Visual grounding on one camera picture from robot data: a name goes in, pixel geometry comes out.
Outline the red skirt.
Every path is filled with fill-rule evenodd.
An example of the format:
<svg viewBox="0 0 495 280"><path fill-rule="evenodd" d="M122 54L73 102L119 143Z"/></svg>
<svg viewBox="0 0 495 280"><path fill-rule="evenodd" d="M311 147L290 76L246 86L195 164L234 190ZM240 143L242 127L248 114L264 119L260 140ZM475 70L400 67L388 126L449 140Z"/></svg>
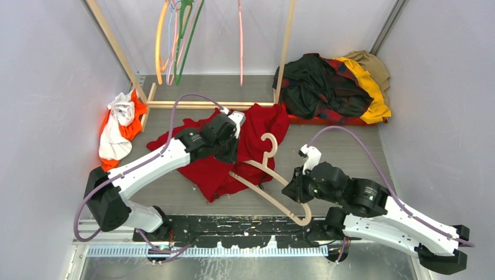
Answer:
<svg viewBox="0 0 495 280"><path fill-rule="evenodd" d="M272 180L272 176L246 162L254 160L261 163L264 152L271 150L271 142L261 140L263 134L273 134L278 144L284 140L290 126L289 116L285 109L277 104L271 107L255 104L243 113L245 121L240 128L239 139L235 146L236 155L233 156L231 151L226 151L231 162L225 163L216 155L211 155L178 169L180 174L200 189L208 202L247 189L244 184L230 176L230 172L256 186Z"/></svg>

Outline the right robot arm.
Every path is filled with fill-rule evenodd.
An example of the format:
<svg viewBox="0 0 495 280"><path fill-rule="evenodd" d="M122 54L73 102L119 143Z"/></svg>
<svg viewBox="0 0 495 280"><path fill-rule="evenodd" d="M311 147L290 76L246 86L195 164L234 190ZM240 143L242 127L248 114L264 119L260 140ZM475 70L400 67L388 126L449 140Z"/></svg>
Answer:
<svg viewBox="0 0 495 280"><path fill-rule="evenodd" d="M459 247L469 239L468 227L444 225L414 209L405 211L375 181L351 178L322 162L309 171L296 167L282 193L295 202L320 199L334 203L323 223L330 239L373 241L418 259L438 274L452 275L467 268L468 256Z"/></svg>

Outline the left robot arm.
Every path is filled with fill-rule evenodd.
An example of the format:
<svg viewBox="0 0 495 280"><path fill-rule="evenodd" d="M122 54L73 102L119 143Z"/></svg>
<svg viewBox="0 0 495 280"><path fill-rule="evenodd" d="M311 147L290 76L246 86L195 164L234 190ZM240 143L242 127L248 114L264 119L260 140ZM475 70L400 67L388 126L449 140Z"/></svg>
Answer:
<svg viewBox="0 0 495 280"><path fill-rule="evenodd" d="M157 150L109 171L97 167L90 172L85 204L101 232L120 226L135 228L148 240L169 237L172 224L158 206L144 206L131 197L156 179L189 164L213 157L235 163L242 112L219 113L200 128L184 128Z"/></svg>

